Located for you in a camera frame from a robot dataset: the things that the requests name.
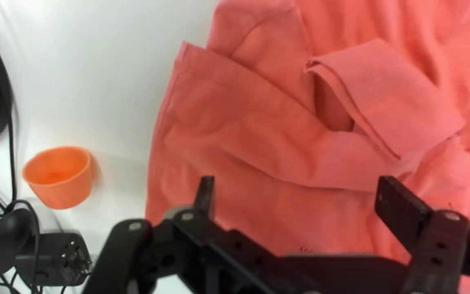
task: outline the orange cup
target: orange cup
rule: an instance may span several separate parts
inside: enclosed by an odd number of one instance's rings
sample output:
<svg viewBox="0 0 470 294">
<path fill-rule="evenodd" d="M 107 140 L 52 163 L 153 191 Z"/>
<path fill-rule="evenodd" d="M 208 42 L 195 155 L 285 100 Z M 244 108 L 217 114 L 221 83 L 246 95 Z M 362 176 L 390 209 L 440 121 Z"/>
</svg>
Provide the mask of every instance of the orange cup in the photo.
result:
<svg viewBox="0 0 470 294">
<path fill-rule="evenodd" d="M 48 149 L 24 165 L 22 178 L 47 207 L 68 209 L 91 193 L 91 155 L 78 147 Z"/>
</svg>

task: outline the black connector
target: black connector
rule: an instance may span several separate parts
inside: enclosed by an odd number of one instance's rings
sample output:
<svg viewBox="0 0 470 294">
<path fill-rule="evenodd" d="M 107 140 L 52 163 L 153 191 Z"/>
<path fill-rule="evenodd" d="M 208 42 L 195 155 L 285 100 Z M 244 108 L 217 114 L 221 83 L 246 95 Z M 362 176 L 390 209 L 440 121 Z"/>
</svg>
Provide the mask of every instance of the black connector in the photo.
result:
<svg viewBox="0 0 470 294">
<path fill-rule="evenodd" d="M 14 266 L 24 284 L 31 284 L 34 240 L 16 256 Z M 78 234 L 40 234 L 35 268 L 37 286 L 78 286 L 86 279 L 91 260 Z"/>
</svg>

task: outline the pink cloth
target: pink cloth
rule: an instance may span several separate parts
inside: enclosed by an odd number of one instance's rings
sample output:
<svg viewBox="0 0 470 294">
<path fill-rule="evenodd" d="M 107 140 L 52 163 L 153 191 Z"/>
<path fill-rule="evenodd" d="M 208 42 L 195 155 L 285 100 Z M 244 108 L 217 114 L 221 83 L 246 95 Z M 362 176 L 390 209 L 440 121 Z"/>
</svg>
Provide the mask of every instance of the pink cloth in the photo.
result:
<svg viewBox="0 0 470 294">
<path fill-rule="evenodd" d="M 470 217 L 470 2 L 220 2 L 207 47 L 174 62 L 146 217 L 190 204 L 200 175 L 215 220 L 277 255 L 404 261 L 378 175 Z"/>
</svg>

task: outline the white background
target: white background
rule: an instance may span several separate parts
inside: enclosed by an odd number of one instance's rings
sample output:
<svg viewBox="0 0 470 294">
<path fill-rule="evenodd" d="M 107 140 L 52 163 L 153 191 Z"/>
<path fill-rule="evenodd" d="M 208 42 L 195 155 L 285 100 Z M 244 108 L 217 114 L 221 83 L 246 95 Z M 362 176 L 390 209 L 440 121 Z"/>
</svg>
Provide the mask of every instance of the white background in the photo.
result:
<svg viewBox="0 0 470 294">
<path fill-rule="evenodd" d="M 215 5 L 0 0 L 0 54 L 17 106 L 17 173 L 48 147 L 91 150 L 99 167 L 93 194 L 53 216 L 62 229 L 79 230 L 93 255 L 112 224 L 143 216 L 150 137 L 173 59 L 181 41 L 204 46 Z M 9 199 L 6 132 L 0 136 L 0 194 Z M 35 198 L 21 176 L 19 198 Z M 52 227 L 45 209 L 40 219 L 44 230 Z M 179 292 L 174 284 L 164 289 Z"/>
</svg>

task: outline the white table surface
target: white table surface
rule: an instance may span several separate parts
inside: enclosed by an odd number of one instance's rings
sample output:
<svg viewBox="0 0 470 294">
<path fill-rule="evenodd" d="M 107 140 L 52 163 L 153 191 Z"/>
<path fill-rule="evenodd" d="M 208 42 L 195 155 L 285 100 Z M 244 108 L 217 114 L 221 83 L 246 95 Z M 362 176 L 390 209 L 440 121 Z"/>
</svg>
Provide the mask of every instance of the white table surface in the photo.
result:
<svg viewBox="0 0 470 294">
<path fill-rule="evenodd" d="M 17 170 L 48 147 L 91 150 L 99 167 L 93 194 L 50 216 L 63 230 L 78 230 L 93 256 L 117 220 L 143 216 L 150 139 L 173 59 L 181 41 L 205 42 L 215 5 L 0 0 L 0 54 L 17 106 Z M 0 136 L 0 194 L 9 199 L 6 132 Z M 42 211 L 44 230 L 55 230 L 48 211 L 21 178 L 19 198 Z M 171 279 L 156 292 L 186 291 Z"/>
</svg>

